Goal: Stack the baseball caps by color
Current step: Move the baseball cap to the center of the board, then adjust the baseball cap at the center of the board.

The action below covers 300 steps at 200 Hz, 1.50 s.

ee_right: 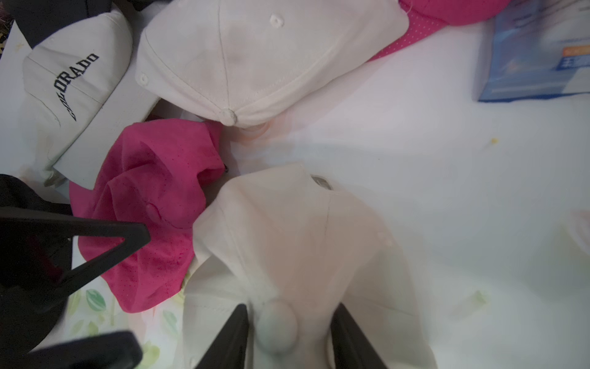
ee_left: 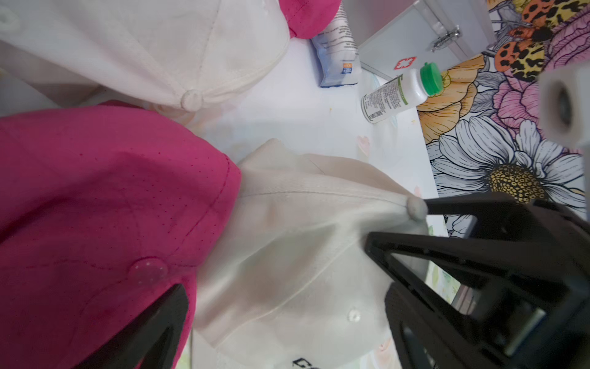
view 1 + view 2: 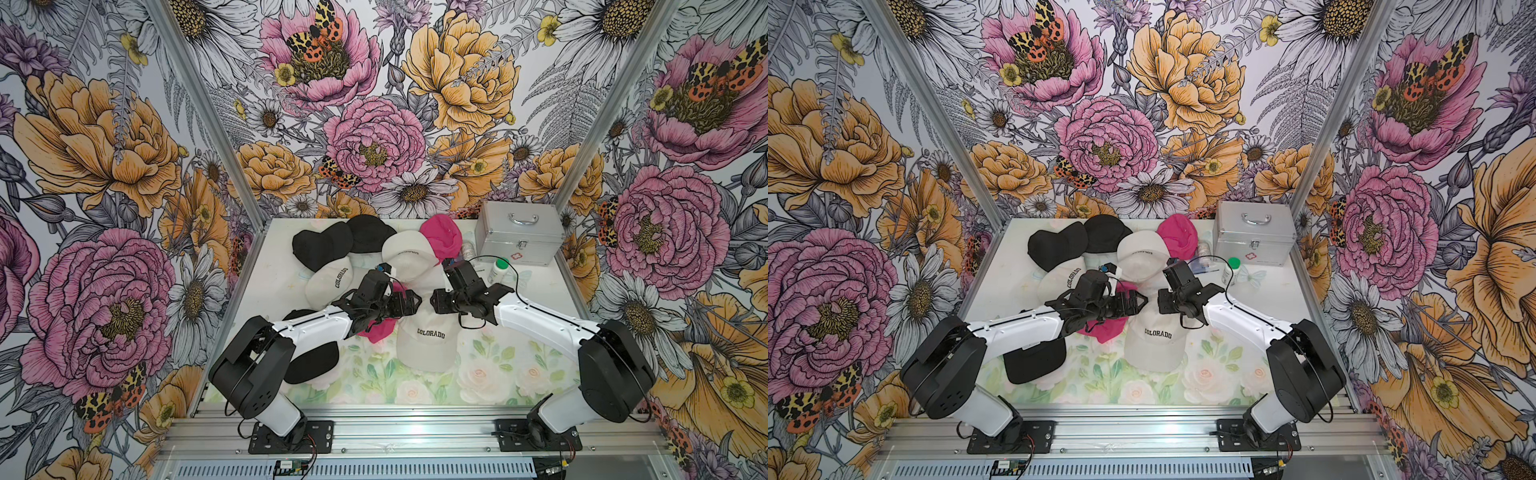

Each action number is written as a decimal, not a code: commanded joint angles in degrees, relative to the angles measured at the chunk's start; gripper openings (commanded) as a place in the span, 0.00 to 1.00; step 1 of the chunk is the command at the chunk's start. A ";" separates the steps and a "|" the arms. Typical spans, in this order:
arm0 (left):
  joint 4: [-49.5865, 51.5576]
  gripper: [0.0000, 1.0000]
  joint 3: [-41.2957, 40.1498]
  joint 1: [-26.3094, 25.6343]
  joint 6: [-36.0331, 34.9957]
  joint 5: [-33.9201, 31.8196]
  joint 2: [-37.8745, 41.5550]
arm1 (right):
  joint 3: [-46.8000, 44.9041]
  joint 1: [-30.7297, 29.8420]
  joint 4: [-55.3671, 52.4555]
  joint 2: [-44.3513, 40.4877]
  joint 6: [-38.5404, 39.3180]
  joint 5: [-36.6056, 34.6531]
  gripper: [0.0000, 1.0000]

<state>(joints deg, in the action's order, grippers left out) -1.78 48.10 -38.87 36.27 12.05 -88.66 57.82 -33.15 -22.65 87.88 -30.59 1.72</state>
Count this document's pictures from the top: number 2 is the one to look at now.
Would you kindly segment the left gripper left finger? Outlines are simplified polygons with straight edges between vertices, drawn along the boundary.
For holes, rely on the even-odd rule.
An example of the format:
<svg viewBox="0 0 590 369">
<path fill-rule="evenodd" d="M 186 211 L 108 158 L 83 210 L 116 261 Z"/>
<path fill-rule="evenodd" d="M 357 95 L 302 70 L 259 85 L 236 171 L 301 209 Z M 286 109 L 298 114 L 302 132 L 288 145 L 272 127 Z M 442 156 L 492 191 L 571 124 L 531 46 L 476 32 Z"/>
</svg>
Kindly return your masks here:
<svg viewBox="0 0 590 369">
<path fill-rule="evenodd" d="M 172 286 L 77 368 L 171 368 L 188 307 L 184 286 Z"/>
</svg>

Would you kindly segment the plain white cap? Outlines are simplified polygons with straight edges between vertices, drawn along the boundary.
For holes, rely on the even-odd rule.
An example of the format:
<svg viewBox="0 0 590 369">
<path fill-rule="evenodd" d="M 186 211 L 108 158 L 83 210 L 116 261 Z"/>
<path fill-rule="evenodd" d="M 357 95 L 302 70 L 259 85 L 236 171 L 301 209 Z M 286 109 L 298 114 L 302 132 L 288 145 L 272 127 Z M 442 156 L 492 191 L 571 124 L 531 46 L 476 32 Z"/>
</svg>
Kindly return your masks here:
<svg viewBox="0 0 590 369">
<path fill-rule="evenodd" d="M 73 107 L 103 87 L 196 112 L 283 58 L 275 1 L 4 1 L 1 114 Z"/>
</svg>

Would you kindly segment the white Colorado cap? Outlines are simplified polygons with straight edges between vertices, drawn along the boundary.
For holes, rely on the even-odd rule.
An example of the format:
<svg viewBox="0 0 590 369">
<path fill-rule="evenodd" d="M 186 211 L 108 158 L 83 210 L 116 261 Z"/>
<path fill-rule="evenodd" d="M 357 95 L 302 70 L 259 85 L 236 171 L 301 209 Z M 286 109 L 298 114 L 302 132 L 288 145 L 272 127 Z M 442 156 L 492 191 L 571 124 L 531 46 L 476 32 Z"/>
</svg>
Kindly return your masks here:
<svg viewBox="0 0 590 369">
<path fill-rule="evenodd" d="M 427 205 L 355 159 L 272 139 L 239 164 L 230 221 L 198 271 L 195 368 L 340 368 L 390 338 L 371 232 L 425 235 Z"/>
</svg>

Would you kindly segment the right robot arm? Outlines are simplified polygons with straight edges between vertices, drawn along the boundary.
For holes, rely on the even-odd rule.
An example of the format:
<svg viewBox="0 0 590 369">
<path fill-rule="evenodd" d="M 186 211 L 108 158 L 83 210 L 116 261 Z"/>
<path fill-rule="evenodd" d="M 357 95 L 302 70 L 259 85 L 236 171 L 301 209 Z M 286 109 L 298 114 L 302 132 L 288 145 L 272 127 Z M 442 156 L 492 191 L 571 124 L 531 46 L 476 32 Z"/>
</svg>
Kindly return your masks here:
<svg viewBox="0 0 590 369">
<path fill-rule="evenodd" d="M 548 180 L 559 185 L 584 179 L 585 199 L 579 206 L 589 219 L 589 63 L 567 65 L 539 76 L 539 127 L 548 140 L 580 155 L 564 155 L 552 165 Z"/>
</svg>

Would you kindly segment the pink cap front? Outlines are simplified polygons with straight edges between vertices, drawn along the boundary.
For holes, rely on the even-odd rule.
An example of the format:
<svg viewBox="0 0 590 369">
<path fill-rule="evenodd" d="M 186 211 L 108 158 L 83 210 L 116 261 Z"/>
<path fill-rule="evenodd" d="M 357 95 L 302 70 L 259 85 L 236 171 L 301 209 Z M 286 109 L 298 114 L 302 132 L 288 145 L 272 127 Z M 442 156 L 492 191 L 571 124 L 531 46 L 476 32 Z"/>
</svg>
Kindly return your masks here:
<svg viewBox="0 0 590 369">
<path fill-rule="evenodd" d="M 186 127 L 127 105 L 1 119 L 1 366 L 71 368 L 197 271 L 241 171 Z"/>
</svg>

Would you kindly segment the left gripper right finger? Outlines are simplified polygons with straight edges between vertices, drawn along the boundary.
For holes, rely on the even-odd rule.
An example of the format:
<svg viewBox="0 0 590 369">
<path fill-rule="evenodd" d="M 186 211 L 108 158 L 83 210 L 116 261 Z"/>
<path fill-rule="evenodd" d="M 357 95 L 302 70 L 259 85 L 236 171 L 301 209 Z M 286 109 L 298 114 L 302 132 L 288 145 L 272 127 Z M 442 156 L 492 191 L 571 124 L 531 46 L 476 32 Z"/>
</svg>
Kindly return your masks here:
<svg viewBox="0 0 590 369">
<path fill-rule="evenodd" d="M 471 215 L 462 238 L 372 232 L 392 279 L 385 311 L 404 368 L 587 368 L 589 223 L 502 193 L 427 200 Z"/>
</svg>

